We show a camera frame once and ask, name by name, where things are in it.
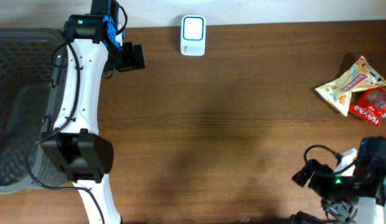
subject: white wall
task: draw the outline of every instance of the white wall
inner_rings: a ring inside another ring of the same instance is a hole
[[[208,25],[386,19],[386,0],[119,0],[128,27],[178,26],[186,14]],[[0,0],[0,27],[60,29],[91,0]]]

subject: wooden table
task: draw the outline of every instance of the wooden table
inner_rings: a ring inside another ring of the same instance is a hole
[[[98,108],[126,223],[324,218],[320,198],[291,180],[303,151],[386,137],[386,119],[345,118],[313,92],[361,55],[386,78],[386,21],[208,27],[203,57],[181,55],[177,27],[128,29],[127,40],[147,68],[103,80]],[[23,190],[0,195],[0,223],[88,219],[77,192]]]

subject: perforated bin side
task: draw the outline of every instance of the perforated bin side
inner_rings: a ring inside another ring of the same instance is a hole
[[[0,194],[36,187],[25,170],[24,152],[41,131],[52,129],[60,110],[66,71],[54,69],[50,59],[63,42],[56,30],[0,29]],[[58,64],[63,55],[56,57]],[[65,183],[37,147],[29,156],[33,173],[48,185]]]

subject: robotic arm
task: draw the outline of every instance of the robotic arm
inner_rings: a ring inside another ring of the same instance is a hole
[[[339,160],[335,170],[315,159],[307,161],[304,156],[306,165],[293,180],[304,187],[311,179],[308,187],[322,197],[326,215],[338,223],[386,224],[386,139],[364,138],[359,155],[351,149],[343,156],[335,156]],[[286,224],[320,223],[324,222],[299,212]]]
[[[140,45],[124,43],[115,0],[93,0],[90,14],[72,15],[64,25],[68,68],[62,107],[54,133],[42,133],[40,145],[55,167],[79,190],[90,223],[122,223],[111,194],[113,146],[99,137],[97,107],[104,73],[145,68]]]

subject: gray plastic bin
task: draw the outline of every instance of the gray plastic bin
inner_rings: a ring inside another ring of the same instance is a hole
[[[52,130],[61,107],[67,69],[54,69],[50,59],[63,42],[56,30],[0,29],[0,194],[37,188],[24,167],[24,152],[42,131]],[[37,147],[29,156],[33,173],[47,185],[66,183]]]

